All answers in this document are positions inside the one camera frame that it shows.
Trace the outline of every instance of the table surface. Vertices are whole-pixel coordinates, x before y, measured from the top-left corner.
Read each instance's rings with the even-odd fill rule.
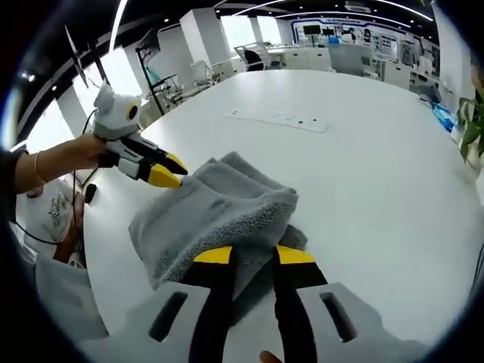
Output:
[[[328,129],[228,117],[241,108],[305,112],[324,118]],[[308,237],[308,251],[329,282],[372,305],[397,337],[434,343],[465,304],[483,236],[476,185],[448,133],[415,94],[337,73],[242,73],[183,103],[142,135],[190,172],[235,150],[297,189],[291,223]],[[117,169],[102,170],[94,183],[85,252],[95,301],[113,333],[151,294],[128,226],[163,190]],[[281,352],[273,303],[267,296],[231,329],[227,359],[257,361],[263,349]]]

